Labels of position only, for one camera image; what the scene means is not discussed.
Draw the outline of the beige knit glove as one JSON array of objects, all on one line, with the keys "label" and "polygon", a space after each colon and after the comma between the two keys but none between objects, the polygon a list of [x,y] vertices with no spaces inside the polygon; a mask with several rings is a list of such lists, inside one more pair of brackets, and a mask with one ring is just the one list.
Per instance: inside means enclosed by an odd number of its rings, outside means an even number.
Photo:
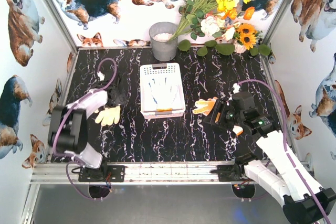
[{"label": "beige knit glove", "polygon": [[102,110],[95,110],[97,117],[95,118],[95,123],[100,124],[101,126],[112,126],[118,124],[120,121],[120,106],[112,108],[103,108]]}]

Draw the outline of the white perforated storage basket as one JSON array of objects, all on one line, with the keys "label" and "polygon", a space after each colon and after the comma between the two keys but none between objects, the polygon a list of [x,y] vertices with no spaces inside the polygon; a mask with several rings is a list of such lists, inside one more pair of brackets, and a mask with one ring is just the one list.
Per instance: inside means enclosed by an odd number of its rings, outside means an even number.
[{"label": "white perforated storage basket", "polygon": [[182,117],[186,105],[180,65],[158,63],[140,67],[141,113],[146,120]]}]

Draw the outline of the blue dotted glove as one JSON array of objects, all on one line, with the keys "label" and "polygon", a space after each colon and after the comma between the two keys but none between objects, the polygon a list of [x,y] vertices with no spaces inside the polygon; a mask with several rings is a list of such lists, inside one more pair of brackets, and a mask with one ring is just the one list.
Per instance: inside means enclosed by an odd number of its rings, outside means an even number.
[{"label": "blue dotted glove", "polygon": [[157,111],[174,109],[178,87],[172,83],[169,77],[152,78],[149,82],[149,87]]}]

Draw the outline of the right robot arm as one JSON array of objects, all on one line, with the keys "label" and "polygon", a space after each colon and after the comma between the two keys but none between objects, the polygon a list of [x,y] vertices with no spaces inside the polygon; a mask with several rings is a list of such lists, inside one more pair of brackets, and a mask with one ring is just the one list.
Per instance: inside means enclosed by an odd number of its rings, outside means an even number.
[{"label": "right robot arm", "polygon": [[311,176],[272,116],[259,113],[250,93],[235,93],[228,101],[215,99],[204,122],[237,135],[246,133],[256,141],[276,171],[267,168],[253,153],[235,158],[233,171],[237,177],[247,177],[268,192],[290,223],[327,219],[335,204],[335,191],[323,188]]}]

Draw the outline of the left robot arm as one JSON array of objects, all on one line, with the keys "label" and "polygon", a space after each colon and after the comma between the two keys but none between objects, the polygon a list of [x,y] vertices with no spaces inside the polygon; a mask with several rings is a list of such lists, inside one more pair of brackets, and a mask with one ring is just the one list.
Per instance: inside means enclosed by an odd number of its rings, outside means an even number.
[{"label": "left robot arm", "polygon": [[120,74],[98,73],[100,80],[77,101],[54,107],[48,133],[48,145],[54,156],[69,157],[84,168],[99,169],[103,156],[88,140],[88,119],[95,114],[101,126],[118,124],[121,106],[127,98]]}]

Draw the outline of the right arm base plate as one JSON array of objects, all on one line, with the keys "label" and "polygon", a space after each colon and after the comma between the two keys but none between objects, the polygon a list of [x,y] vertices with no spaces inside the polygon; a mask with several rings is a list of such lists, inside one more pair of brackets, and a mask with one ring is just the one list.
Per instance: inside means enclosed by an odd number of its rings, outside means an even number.
[{"label": "right arm base plate", "polygon": [[257,171],[267,170],[267,167],[263,165],[263,163],[248,163],[248,164],[234,164],[234,165],[217,165],[215,169],[210,170],[211,174],[215,174],[218,176],[218,180],[220,182],[238,182],[238,181],[250,181],[256,182],[256,175],[254,175],[254,179],[246,176],[244,168],[248,166],[251,170],[252,168],[256,168]]}]

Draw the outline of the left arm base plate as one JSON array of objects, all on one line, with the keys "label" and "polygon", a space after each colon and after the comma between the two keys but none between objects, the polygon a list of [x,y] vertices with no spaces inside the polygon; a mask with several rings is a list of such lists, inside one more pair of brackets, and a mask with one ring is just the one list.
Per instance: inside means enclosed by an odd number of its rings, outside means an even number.
[{"label": "left arm base plate", "polygon": [[79,182],[124,182],[125,166],[108,165],[106,171],[103,169],[81,168],[79,172]]}]

